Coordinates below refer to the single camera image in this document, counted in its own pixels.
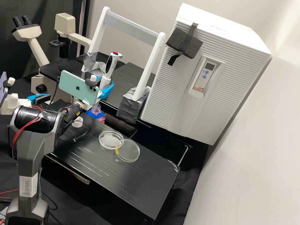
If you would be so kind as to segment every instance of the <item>plastic bottle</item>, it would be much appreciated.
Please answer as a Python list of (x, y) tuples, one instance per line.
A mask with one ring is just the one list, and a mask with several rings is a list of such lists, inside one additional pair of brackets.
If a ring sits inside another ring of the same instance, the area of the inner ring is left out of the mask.
[(101, 106), (99, 104), (94, 105), (89, 111), (87, 111), (87, 114), (101, 123), (105, 122), (106, 116), (105, 113), (101, 111)]

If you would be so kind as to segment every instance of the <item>black curtain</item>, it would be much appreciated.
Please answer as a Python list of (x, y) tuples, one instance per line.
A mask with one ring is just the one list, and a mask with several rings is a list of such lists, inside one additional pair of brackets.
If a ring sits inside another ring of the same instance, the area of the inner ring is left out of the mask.
[[(17, 41), (11, 31), (15, 28), (12, 18), (27, 15), (32, 23), (40, 25), (42, 34), (37, 38), (50, 62), (59, 60), (58, 48), (49, 41), (57, 39), (54, 30), (55, 15), (68, 13), (76, 19), (78, 32), (82, 0), (1, 0), (0, 1), (0, 74), (18, 79), (34, 73), (39, 66), (27, 42)], [(76, 57), (77, 43), (70, 47), (70, 58)]]

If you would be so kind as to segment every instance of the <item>white wall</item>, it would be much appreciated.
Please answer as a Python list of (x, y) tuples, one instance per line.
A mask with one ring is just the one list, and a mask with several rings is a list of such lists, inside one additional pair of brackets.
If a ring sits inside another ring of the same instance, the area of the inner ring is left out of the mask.
[(300, 2), (266, 26), (273, 60), (204, 166), (184, 225), (300, 224)]
[[(271, 30), (276, 26), (273, 21), (284, 12), (286, 7), (285, 0), (276, 0), (272, 3), (267, 0), (92, 0), (87, 37), (93, 37), (102, 9), (108, 6), (113, 12), (144, 27), (158, 33), (165, 32), (168, 38), (183, 2), (249, 26), (263, 40), (268, 35), (265, 32), (266, 29)], [(117, 50), (124, 55), (122, 61), (132, 62), (144, 68), (151, 49), (151, 46), (107, 27), (99, 50), (106, 54)], [(163, 51), (164, 48), (153, 67), (154, 73), (156, 73)]]

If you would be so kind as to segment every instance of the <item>petri dish lid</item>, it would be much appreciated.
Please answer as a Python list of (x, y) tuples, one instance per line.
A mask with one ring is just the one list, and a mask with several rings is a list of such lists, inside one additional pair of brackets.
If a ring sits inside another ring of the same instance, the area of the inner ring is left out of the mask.
[(140, 156), (139, 146), (131, 139), (121, 140), (121, 146), (115, 146), (117, 156), (128, 163), (137, 161)]
[(102, 147), (114, 150), (116, 146), (120, 148), (123, 144), (123, 135), (115, 130), (106, 130), (99, 135), (99, 142)]

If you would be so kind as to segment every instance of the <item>yellow tape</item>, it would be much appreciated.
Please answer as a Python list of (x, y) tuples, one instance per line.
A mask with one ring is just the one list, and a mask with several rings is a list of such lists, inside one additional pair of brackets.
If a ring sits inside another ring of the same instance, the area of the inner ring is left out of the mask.
[(118, 151), (117, 145), (116, 145), (116, 153), (117, 153), (117, 155), (119, 155), (119, 151)]

